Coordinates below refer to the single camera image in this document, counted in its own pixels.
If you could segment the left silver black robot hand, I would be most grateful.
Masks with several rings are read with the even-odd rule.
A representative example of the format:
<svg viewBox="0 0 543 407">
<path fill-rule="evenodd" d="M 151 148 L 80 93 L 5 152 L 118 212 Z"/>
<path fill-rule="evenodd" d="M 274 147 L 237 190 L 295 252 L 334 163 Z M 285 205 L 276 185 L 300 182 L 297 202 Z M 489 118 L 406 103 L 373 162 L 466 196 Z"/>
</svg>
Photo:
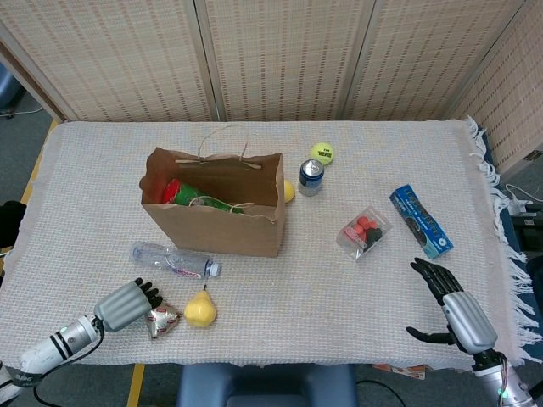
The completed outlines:
<svg viewBox="0 0 543 407">
<path fill-rule="evenodd" d="M 106 332 L 117 332 L 162 302 L 160 291 L 152 282 L 137 278 L 101 298 L 94 307 L 94 315 L 102 321 Z"/>
</svg>

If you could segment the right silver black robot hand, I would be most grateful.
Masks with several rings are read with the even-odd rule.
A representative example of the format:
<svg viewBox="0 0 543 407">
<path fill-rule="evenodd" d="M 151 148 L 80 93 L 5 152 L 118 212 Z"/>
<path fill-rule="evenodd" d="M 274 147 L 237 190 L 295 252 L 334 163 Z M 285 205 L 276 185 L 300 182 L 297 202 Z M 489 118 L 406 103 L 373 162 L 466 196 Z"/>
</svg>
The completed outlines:
<svg viewBox="0 0 543 407">
<path fill-rule="evenodd" d="M 465 291 L 445 267 L 415 258 L 411 267 L 427 283 L 446 320 L 447 331 L 424 333 L 408 326 L 406 331 L 424 343 L 456 345 L 470 355 L 492 350 L 498 335 L 475 297 Z"/>
</svg>

